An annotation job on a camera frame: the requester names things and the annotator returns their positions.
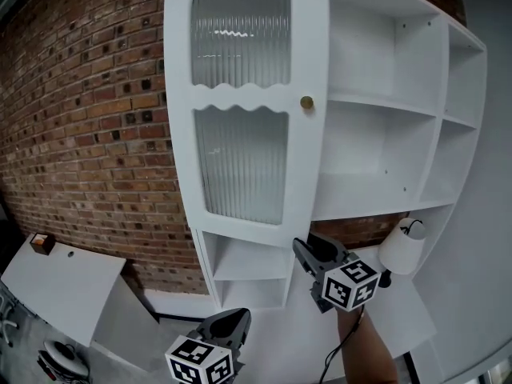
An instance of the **small wooden box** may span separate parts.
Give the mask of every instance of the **small wooden box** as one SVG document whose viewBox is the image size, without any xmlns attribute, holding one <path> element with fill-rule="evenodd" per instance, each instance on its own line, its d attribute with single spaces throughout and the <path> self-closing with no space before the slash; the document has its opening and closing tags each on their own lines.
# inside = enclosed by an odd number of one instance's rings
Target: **small wooden box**
<svg viewBox="0 0 512 384">
<path fill-rule="evenodd" d="M 55 237 L 52 234 L 35 234 L 30 241 L 34 252 L 48 256 L 55 245 Z"/>
</svg>

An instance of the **floor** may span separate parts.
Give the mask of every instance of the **floor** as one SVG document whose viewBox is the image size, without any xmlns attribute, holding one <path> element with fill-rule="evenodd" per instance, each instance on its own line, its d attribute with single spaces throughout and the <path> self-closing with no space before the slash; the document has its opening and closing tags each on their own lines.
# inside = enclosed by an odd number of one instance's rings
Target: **floor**
<svg viewBox="0 0 512 384">
<path fill-rule="evenodd" d="M 145 374 L 129 366 L 124 366 L 95 349 L 76 346 L 76 343 L 69 340 L 64 334 L 56 331 L 41 319 L 28 317 L 19 308 L 16 309 L 10 319 L 20 325 L 20 330 L 10 330 L 12 333 L 10 340 L 14 344 L 13 348 L 9 348 L 3 340 L 0 343 L 2 353 L 0 356 L 0 375 L 9 384 L 49 384 L 52 382 L 37 364 L 38 351 L 43 348 L 42 344 L 45 340 L 56 340 L 74 345 L 90 367 L 93 384 L 169 384 L 172 382 L 164 357 L 156 357 L 152 372 Z M 173 331 L 187 334 L 196 325 L 197 323 L 192 322 L 161 319 L 161 334 L 159 335 L 159 342 L 155 343 L 155 349 L 164 348 L 166 350 L 170 347 L 173 341 L 172 338 L 175 337 Z M 400 384 L 410 384 L 409 375 L 402 358 L 397 360 L 397 367 L 400 372 Z M 344 383 L 345 380 L 342 379 L 329 384 Z"/>
</svg>

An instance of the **human arm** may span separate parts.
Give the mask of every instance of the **human arm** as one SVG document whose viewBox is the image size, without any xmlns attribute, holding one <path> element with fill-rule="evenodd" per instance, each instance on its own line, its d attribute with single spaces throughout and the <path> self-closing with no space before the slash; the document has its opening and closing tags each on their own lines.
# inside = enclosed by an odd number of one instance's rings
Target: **human arm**
<svg viewBox="0 0 512 384">
<path fill-rule="evenodd" d="M 343 340 L 357 322 L 361 309 L 351 312 L 337 310 L 338 332 Z M 378 335 L 368 314 L 356 332 L 342 347 L 343 365 L 348 384 L 397 384 L 394 361 Z"/>
</svg>

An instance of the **chair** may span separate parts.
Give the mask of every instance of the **chair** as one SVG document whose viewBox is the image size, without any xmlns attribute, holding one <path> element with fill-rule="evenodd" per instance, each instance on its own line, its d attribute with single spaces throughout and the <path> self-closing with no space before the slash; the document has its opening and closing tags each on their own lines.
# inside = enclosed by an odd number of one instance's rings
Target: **chair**
<svg viewBox="0 0 512 384">
<path fill-rule="evenodd" d="M 0 300 L 2 303 L 0 304 L 0 327 L 2 328 L 2 335 L 0 338 L 3 338 L 9 347 L 13 346 L 11 340 L 7 336 L 7 326 L 12 326 L 16 330 L 19 330 L 19 325 L 11 320 L 8 320 L 9 313 L 13 310 L 13 305 L 9 302 L 9 300 L 3 295 L 0 294 Z"/>
</svg>

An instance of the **white cabinet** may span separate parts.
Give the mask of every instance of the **white cabinet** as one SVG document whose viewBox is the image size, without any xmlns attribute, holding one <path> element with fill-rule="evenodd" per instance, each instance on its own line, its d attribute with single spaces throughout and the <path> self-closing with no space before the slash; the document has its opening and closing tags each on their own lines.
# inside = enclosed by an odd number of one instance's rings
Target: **white cabinet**
<svg viewBox="0 0 512 384">
<path fill-rule="evenodd" d="M 468 30 L 424 0 L 166 0 L 164 19 L 178 177 L 220 307 L 283 306 L 312 219 L 414 211 L 437 240 L 482 120 Z"/>
</svg>

